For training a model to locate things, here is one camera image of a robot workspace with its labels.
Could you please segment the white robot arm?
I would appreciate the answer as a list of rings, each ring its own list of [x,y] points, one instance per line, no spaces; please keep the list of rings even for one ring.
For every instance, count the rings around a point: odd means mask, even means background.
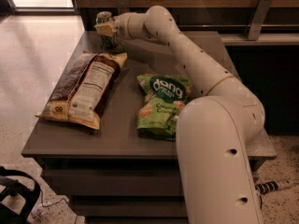
[[[184,68],[198,98],[180,112],[177,154],[189,224],[263,224],[246,144],[263,129],[261,101],[192,42],[160,6],[97,25],[101,35],[158,40]]]

